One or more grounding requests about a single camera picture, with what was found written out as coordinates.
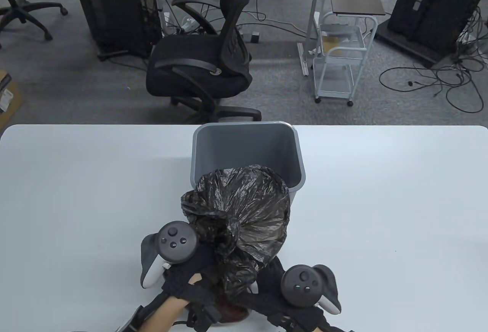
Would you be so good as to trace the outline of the person's left hand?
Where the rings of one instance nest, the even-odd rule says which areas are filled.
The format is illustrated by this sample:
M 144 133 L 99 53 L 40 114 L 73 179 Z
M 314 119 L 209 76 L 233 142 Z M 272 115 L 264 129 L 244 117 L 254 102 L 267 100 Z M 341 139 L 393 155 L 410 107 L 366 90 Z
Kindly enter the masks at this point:
M 202 244 L 190 259 L 169 268 L 164 277 L 162 293 L 189 303 L 214 306 L 215 287 L 219 281 L 214 249 Z

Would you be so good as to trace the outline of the person's right hand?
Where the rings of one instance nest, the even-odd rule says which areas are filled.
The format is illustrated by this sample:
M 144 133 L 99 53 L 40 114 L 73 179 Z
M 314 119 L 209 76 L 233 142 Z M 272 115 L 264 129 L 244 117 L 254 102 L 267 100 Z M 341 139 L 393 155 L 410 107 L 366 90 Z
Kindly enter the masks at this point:
M 258 273 L 258 292 L 244 291 L 232 297 L 231 303 L 266 316 L 272 325 L 282 327 L 286 332 L 324 331 L 328 322 L 320 308 L 311 306 L 301 309 L 285 300 L 281 291 L 284 273 L 281 261 L 275 257 Z

